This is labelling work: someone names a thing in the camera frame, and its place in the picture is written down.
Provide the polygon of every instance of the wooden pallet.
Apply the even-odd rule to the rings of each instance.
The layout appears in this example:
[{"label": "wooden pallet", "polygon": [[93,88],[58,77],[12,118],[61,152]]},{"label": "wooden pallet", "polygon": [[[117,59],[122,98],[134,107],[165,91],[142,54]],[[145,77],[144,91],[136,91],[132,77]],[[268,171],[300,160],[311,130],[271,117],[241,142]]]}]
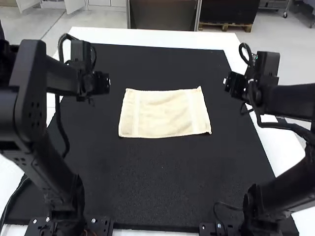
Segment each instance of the wooden pallet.
[{"label": "wooden pallet", "polygon": [[250,33],[252,31],[252,24],[235,24],[235,23],[207,23],[207,22],[199,22],[198,29],[203,30],[203,26],[221,26],[222,31],[226,32],[229,26],[239,26],[244,29],[246,33]]}]

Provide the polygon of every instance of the black box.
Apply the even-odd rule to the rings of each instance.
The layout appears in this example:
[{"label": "black box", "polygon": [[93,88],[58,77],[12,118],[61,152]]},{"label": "black box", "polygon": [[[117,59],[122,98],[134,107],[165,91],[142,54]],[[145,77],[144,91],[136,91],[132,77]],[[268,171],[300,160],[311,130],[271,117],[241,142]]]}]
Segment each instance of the black box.
[{"label": "black box", "polygon": [[254,23],[259,0],[203,0],[200,22]]}]

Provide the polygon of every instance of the white table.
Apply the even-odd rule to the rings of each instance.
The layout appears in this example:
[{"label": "white table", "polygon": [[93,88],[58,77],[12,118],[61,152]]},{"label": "white table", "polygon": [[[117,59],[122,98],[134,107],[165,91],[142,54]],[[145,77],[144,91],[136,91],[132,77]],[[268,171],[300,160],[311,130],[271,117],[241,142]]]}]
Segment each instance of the white table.
[{"label": "white table", "polygon": [[[238,46],[240,42],[234,33],[78,27],[73,27],[69,33],[91,43],[224,50],[233,71],[244,74],[247,68],[239,56]],[[64,44],[64,54],[65,60],[70,59],[69,42]],[[47,95],[47,124],[51,121],[54,112],[55,97],[49,94]],[[251,113],[251,118],[275,176],[279,176],[304,157],[304,150],[293,132],[269,128],[262,129],[257,126],[256,117],[253,113]],[[277,122],[274,116],[263,116],[262,120]],[[23,172],[15,164],[0,156],[0,213],[2,213],[7,200],[18,186],[22,175]],[[313,236],[315,234],[315,208],[294,213],[293,219],[301,236]],[[23,236],[26,228],[27,226],[5,225],[1,235]],[[173,232],[114,230],[115,236],[133,236],[135,234],[137,236],[148,234],[154,236],[161,236],[161,234],[164,236],[196,235]]]}]

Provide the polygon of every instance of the cream towel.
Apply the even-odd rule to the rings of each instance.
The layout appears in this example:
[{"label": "cream towel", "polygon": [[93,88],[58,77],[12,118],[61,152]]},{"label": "cream towel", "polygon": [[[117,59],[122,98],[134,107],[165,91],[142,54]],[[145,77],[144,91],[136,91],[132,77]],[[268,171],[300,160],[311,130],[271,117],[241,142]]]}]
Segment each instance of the cream towel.
[{"label": "cream towel", "polygon": [[210,133],[201,87],[174,91],[127,88],[118,134],[127,138],[166,138]]}]

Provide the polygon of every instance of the white cabinet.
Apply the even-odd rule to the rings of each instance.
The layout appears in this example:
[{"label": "white cabinet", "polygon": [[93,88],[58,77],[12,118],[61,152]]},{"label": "white cabinet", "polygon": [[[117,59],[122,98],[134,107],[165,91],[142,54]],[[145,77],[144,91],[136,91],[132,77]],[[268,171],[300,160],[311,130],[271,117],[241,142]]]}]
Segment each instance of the white cabinet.
[{"label": "white cabinet", "polygon": [[126,7],[126,0],[111,0],[111,6]]},{"label": "white cabinet", "polygon": [[85,6],[85,0],[64,0],[64,2],[68,14]]},{"label": "white cabinet", "polygon": [[16,0],[18,8],[22,13],[24,10],[40,3],[41,0]]},{"label": "white cabinet", "polygon": [[63,0],[63,1],[42,1],[42,0],[16,0],[18,8],[22,13],[24,10],[41,4],[42,8],[63,8],[68,14],[85,7],[85,0]]},{"label": "white cabinet", "polygon": [[79,9],[126,12],[126,0],[16,0],[16,2],[21,13],[39,3],[41,8],[66,9],[67,14]]},{"label": "white cabinet", "polygon": [[110,6],[110,0],[89,0],[89,5]]}]

